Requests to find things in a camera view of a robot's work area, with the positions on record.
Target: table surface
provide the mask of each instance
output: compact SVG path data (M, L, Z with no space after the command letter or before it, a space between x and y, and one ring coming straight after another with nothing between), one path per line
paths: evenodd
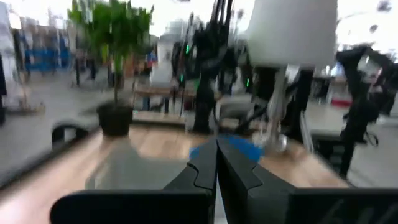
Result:
M132 126L128 138L94 133L3 192L0 223L49 223L53 203L78 190L161 189L185 167L190 149L208 138L143 126ZM259 164L296 187L348 187L320 158L294 142L289 151L267 155Z
M134 87L134 94L140 96L171 96L173 87L162 87L162 86L150 86L147 83L137 83ZM182 89L179 89L177 96L182 96ZM196 90L193 86L187 86L184 92L184 96L194 97ZM221 93L216 91L215 98L221 98Z
M155 111L135 111L133 114L134 120L139 121L155 121L158 123L172 123L184 125L186 122L186 116L184 114L179 116L179 114L165 114L158 113ZM239 124L239 120L233 118L224 118L221 120L221 126L223 128L235 128ZM249 130L257 131L260 127L266 127L263 121L252 121L249 125Z
M308 102L305 117L308 130L312 134L331 134L339 136L345 127L344 114L348 108L339 108L332 105L319 105Z

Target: black plant pot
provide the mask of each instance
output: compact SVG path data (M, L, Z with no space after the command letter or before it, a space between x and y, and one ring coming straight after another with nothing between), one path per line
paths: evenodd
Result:
M97 108L99 125L105 136L121 137L129 134L132 107L108 104Z

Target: glass surface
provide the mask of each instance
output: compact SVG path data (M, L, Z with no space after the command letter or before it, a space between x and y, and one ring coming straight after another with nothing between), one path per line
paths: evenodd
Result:
M114 150L86 182L86 189L158 190L164 188L185 168L188 156L175 156L172 142L162 147L135 147L130 139L121 139ZM171 150L170 157L159 156L158 150Z

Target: blue object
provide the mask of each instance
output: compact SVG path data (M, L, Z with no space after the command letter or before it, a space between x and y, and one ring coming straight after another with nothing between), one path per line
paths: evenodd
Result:
M254 145L251 141L246 139L242 139L238 136L223 136L228 140L228 142L239 150L243 155L245 155L248 159L258 162L261 156L263 155L263 150ZM190 150L190 159L193 159L199 152L199 150L203 148L203 146L194 147Z

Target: floor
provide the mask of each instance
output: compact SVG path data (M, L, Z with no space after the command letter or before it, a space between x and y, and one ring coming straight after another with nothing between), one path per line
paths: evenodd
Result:
M5 125L0 128L0 176L11 167L18 169L21 164L50 150L50 130L56 122L63 119L95 119L82 116L81 112L113 97L111 91L72 88L72 78L66 73L44 78L36 75L32 78L30 89L31 102L43 102L45 113L7 117ZM344 125L342 113L343 110L311 104L307 112L309 128L338 133ZM397 187L398 126L372 126L370 129L379 136L380 146L357 148L348 177L355 185L362 187Z
M15 95L20 91L13 86L7 88L9 94ZM42 102L45 111L30 116L6 116L6 123L0 127L0 176L6 175L10 168L18 169L40 153L51 150L51 129L55 123L64 119L90 119L78 114L113 97L111 91L72 87L72 77L65 72L54 77L33 73L28 89L28 104L38 106Z

